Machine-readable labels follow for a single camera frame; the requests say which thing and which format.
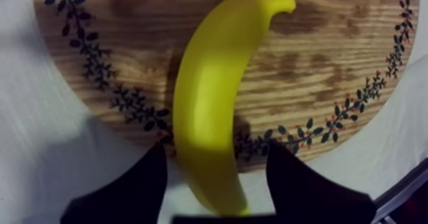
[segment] wooden surface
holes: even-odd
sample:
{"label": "wooden surface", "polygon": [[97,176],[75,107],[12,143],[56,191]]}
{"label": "wooden surface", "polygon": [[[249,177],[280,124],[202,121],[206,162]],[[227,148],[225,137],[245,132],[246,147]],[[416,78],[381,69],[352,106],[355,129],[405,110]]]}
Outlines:
{"label": "wooden surface", "polygon": [[[180,59],[198,24],[221,0],[84,0],[82,4],[66,0],[63,10],[59,8],[63,0],[45,4],[52,1],[34,0],[36,16],[58,69],[77,96],[100,120],[133,143],[168,144]],[[245,71],[236,98],[241,170],[263,166],[269,141],[280,141],[301,160],[309,160],[365,126],[394,90],[410,54],[419,2],[409,0],[409,4],[412,14],[406,0],[297,0],[293,14],[275,16]],[[403,12],[410,17],[403,17]],[[73,16],[82,13],[90,17]],[[403,21],[405,26],[396,27]],[[84,42],[78,38],[79,28],[85,31]],[[96,35],[87,37],[91,32]],[[70,45],[75,39],[79,48]],[[93,44],[92,58],[80,54],[80,48],[89,44]],[[94,48],[96,44],[101,53]],[[111,50],[109,57],[104,49]],[[403,66],[398,56],[389,59],[391,53],[400,55]],[[95,62],[90,64],[94,75],[89,74],[88,79],[82,76],[88,70],[84,67],[87,58]],[[387,71],[394,63],[397,78],[391,72],[390,78]],[[108,83],[108,87],[102,85],[104,91],[98,88],[97,64],[104,69],[103,81]],[[366,79],[369,87],[364,93]],[[382,89],[373,87],[373,80],[384,81]],[[138,95],[133,87],[141,89]],[[379,97],[363,101],[364,94],[376,91]],[[317,128],[323,131],[318,134]]]}

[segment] wood grain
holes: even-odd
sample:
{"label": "wood grain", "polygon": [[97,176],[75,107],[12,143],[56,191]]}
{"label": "wood grain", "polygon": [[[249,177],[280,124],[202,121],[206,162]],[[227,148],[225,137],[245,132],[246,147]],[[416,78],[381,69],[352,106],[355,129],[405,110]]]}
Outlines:
{"label": "wood grain", "polygon": [[[34,0],[46,45],[77,96],[102,121],[139,145],[153,145],[162,131],[145,132],[140,123],[125,124],[124,114],[110,109],[114,94],[100,92],[82,77],[85,57],[61,36],[64,15]],[[370,100],[356,122],[344,120],[339,140],[302,145],[301,160],[315,158],[339,146],[377,114],[398,79],[386,78],[385,58],[394,51],[394,27],[403,21],[400,0],[297,0],[293,14],[274,17],[271,30],[249,63],[235,106],[235,129],[262,136],[279,125],[296,135],[312,118],[325,127],[334,107],[347,97],[356,99],[366,78],[377,71],[387,85],[379,99]],[[100,35],[99,43],[113,50],[106,60],[119,71],[115,83],[141,87],[148,104],[171,110],[175,78],[189,39],[201,20],[221,0],[86,0],[81,9],[96,17],[82,24]],[[417,25],[418,0],[411,2],[411,22]],[[405,44],[410,54],[415,33]],[[398,78],[404,66],[400,67]],[[242,170],[262,167],[264,157],[242,161]]]}

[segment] painted vine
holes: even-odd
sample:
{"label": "painted vine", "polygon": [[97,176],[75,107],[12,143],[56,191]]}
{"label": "painted vine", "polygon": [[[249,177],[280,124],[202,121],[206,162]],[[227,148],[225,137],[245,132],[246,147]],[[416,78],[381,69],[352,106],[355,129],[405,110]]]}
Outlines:
{"label": "painted vine", "polygon": [[[166,122],[170,112],[168,109],[156,109],[148,106],[146,97],[141,93],[140,88],[127,88],[123,84],[115,82],[118,71],[114,70],[112,64],[105,62],[112,51],[101,48],[98,42],[99,34],[90,32],[86,28],[94,16],[86,12],[82,4],[87,0],[45,0],[49,6],[56,5],[57,15],[65,13],[65,24],[61,30],[64,37],[70,37],[69,45],[75,48],[80,55],[85,56],[86,63],[83,66],[82,75],[90,80],[102,92],[111,92],[112,99],[110,108],[117,109],[125,116],[125,122],[137,122],[142,124],[146,132],[157,130],[160,137],[157,144],[169,145],[173,143],[172,126]],[[405,43],[410,42],[409,33],[414,31],[411,19],[414,15],[410,8],[412,0],[399,1],[403,12],[399,14],[403,21],[395,26],[398,32],[393,35],[394,47],[386,58],[388,64],[385,77],[381,77],[379,71],[372,78],[366,78],[366,84],[358,89],[354,95],[347,95],[342,105],[335,103],[331,118],[326,118],[323,125],[314,126],[313,119],[310,118],[304,127],[297,126],[296,133],[291,134],[286,127],[280,125],[274,131],[269,129],[262,136],[254,139],[249,134],[239,132],[235,139],[235,156],[247,162],[256,155],[265,156],[268,154],[269,143],[276,142],[286,146],[293,154],[300,148],[309,147],[314,138],[320,137],[320,142],[325,143],[332,139],[337,142],[338,132],[346,129],[345,122],[356,122],[358,112],[363,113],[367,103],[372,99],[379,99],[380,90],[386,86],[386,78],[397,78],[399,66],[403,66],[402,56],[405,52]]]}

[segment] dark green leaf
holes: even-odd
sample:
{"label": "dark green leaf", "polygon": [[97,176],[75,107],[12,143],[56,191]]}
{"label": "dark green leaf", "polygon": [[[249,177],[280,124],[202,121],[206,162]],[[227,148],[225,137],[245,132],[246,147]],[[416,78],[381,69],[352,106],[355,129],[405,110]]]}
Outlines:
{"label": "dark green leaf", "polygon": [[320,134],[320,133],[322,133],[322,131],[324,130],[324,128],[323,127],[317,127],[314,131],[313,131],[313,133],[315,134],[315,135],[318,135],[318,134]]}
{"label": "dark green leaf", "polygon": [[82,4],[83,2],[85,2],[85,0],[74,0],[73,2],[75,4]]}
{"label": "dark green leaf", "polygon": [[91,18],[90,13],[83,12],[79,15],[79,19],[81,20],[89,20]]}
{"label": "dark green leaf", "polygon": [[297,134],[299,135],[299,137],[304,137],[304,132],[303,132],[303,130],[301,128],[299,128],[297,130]]}
{"label": "dark green leaf", "polygon": [[68,34],[70,33],[70,25],[66,24],[64,26],[64,28],[62,28],[62,36],[68,36]]}
{"label": "dark green leaf", "polygon": [[307,129],[311,129],[311,128],[312,128],[312,126],[313,126],[313,119],[312,119],[312,118],[310,118],[310,119],[308,120],[308,123],[306,124],[306,128],[307,128]]}
{"label": "dark green leaf", "polygon": [[81,45],[80,41],[78,39],[72,39],[70,41],[70,46],[73,48],[79,48]]}
{"label": "dark green leaf", "polygon": [[265,133],[264,133],[264,140],[268,140],[272,137],[272,133],[273,130],[272,129],[268,129]]}
{"label": "dark green leaf", "polygon": [[58,12],[61,12],[67,5],[67,0],[62,0],[59,4],[58,4]]}
{"label": "dark green leaf", "polygon": [[56,0],[45,0],[46,5],[54,4]]}
{"label": "dark green leaf", "polygon": [[282,125],[278,126],[278,131],[280,132],[280,134],[286,134],[287,133],[287,130]]}
{"label": "dark green leaf", "polygon": [[340,115],[340,109],[339,106],[334,107],[334,113],[336,114],[336,116]]}
{"label": "dark green leaf", "polygon": [[77,37],[79,37],[79,39],[84,39],[85,29],[83,29],[82,27],[77,28]]}
{"label": "dark green leaf", "polygon": [[165,136],[165,137],[161,138],[159,142],[160,142],[161,144],[168,144],[168,143],[170,143],[172,140],[173,140],[173,137],[168,135],[168,136]]}
{"label": "dark green leaf", "polygon": [[150,122],[146,123],[146,125],[144,125],[144,130],[145,131],[151,131],[154,126],[155,126],[155,122],[150,121]]}
{"label": "dark green leaf", "polygon": [[334,141],[334,142],[337,142],[337,141],[338,141],[338,139],[339,139],[338,133],[337,133],[337,132],[335,132],[335,133],[333,134],[333,141]]}
{"label": "dark green leaf", "polygon": [[93,41],[98,39],[98,33],[97,32],[91,32],[88,34],[88,36],[86,36],[86,40],[88,41]]}
{"label": "dark green leaf", "polygon": [[156,112],[156,115],[158,117],[163,117],[169,114],[169,110],[168,109],[161,109],[158,112]]}
{"label": "dark green leaf", "polygon": [[296,154],[298,151],[299,151],[299,145],[298,145],[298,144],[295,144],[295,145],[293,146],[293,154]]}
{"label": "dark green leaf", "polygon": [[164,120],[157,120],[156,124],[160,129],[166,129],[167,128],[167,124]]}
{"label": "dark green leaf", "polygon": [[327,142],[327,140],[329,140],[329,137],[330,137],[330,134],[329,134],[329,133],[324,134],[324,135],[322,136],[321,143],[325,143],[325,142]]}

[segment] black object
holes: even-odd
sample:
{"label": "black object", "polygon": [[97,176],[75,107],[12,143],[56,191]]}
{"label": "black object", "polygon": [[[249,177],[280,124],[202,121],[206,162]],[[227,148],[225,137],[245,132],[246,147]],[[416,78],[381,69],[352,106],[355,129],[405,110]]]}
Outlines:
{"label": "black object", "polygon": [[[368,224],[375,216],[376,207],[368,195],[325,179],[278,143],[270,144],[266,175],[276,214],[235,218],[180,216],[173,223]],[[166,178],[164,150],[155,146],[112,184],[72,201],[61,223],[157,223]]]}
{"label": "black object", "polygon": [[157,223],[166,181],[165,151],[156,145],[113,183],[71,201],[61,223]]}
{"label": "black object", "polygon": [[267,184],[282,223],[371,223],[376,206],[355,192],[319,175],[285,147],[270,146]]}

